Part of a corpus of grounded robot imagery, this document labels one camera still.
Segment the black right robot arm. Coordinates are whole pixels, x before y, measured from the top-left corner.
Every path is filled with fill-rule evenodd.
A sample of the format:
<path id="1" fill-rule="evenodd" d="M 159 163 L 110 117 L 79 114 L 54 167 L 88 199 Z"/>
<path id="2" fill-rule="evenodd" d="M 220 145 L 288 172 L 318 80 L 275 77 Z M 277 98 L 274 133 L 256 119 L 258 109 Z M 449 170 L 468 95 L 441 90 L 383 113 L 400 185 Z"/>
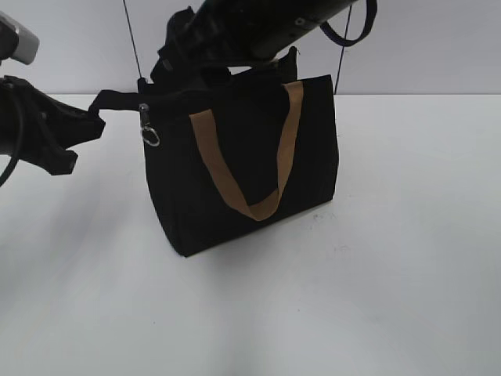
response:
<path id="1" fill-rule="evenodd" d="M 348 39 L 338 34 L 329 19 L 348 8 L 350 1 L 205 1 L 199 9 L 174 13 L 166 26 L 165 43 L 158 51 L 145 94 L 171 94 L 188 90 L 217 90 L 233 85 L 232 67 L 249 67 L 260 76 L 278 70 L 293 77 L 294 67 L 276 62 L 281 50 L 319 28 L 332 42 L 349 47 L 371 32 L 378 4 L 366 2 L 361 34 Z"/>

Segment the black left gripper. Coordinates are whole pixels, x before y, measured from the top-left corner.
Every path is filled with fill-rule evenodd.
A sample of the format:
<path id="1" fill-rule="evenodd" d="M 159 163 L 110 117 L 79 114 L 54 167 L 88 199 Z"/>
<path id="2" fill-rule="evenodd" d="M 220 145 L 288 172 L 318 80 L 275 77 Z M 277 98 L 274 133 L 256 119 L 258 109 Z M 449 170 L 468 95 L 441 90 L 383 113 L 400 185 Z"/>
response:
<path id="1" fill-rule="evenodd" d="M 23 161 L 50 175 L 70 175 L 77 154 L 66 150 L 98 139 L 105 126 L 101 110 L 139 112 L 137 92 L 102 90 L 88 111 L 62 103 L 14 76 L 1 78 L 1 154 L 11 156 L 23 137 Z"/>

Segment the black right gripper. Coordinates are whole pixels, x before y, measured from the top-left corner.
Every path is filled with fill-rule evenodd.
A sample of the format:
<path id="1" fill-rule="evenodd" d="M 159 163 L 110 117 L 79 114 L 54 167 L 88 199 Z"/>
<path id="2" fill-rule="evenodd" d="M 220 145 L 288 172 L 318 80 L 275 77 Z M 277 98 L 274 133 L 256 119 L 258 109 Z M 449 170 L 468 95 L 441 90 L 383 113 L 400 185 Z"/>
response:
<path id="1" fill-rule="evenodd" d="M 194 16 L 193 8 L 188 6 L 168 20 L 165 43 L 157 51 L 158 60 L 150 73 L 149 94 L 212 89 L 231 81 L 227 67 L 202 67 L 189 57 L 185 33 Z"/>

